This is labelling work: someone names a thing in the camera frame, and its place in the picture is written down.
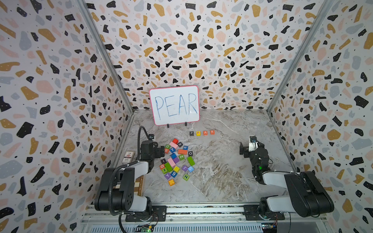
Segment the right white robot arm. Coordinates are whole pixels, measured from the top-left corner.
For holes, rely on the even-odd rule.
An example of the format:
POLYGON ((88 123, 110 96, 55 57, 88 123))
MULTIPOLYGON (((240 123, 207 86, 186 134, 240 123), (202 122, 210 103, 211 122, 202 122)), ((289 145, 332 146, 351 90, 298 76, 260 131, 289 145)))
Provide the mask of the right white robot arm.
POLYGON ((251 137, 248 146, 240 143, 239 153, 250 160, 252 174, 259 184, 273 185, 288 191, 286 195, 260 199, 254 213, 263 219, 278 213, 298 214, 301 217, 319 217, 334 211, 332 199, 313 172, 271 170, 268 151, 263 143, 257 141, 255 136, 251 137))

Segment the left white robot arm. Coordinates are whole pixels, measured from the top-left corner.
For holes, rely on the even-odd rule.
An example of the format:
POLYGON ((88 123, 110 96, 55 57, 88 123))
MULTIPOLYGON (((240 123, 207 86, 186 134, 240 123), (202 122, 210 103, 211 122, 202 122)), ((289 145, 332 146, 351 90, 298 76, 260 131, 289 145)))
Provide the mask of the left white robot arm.
POLYGON ((154 231, 158 222, 166 220, 167 206, 153 206, 149 197, 135 194, 136 179, 151 172, 154 160, 165 156, 165 147, 159 147, 143 126, 139 127, 137 143, 135 161, 104 170, 94 199, 95 210, 109 211, 112 216, 118 217, 123 233, 126 232, 122 223, 124 215, 128 216, 127 221, 144 222, 140 227, 147 227, 150 232, 154 231))

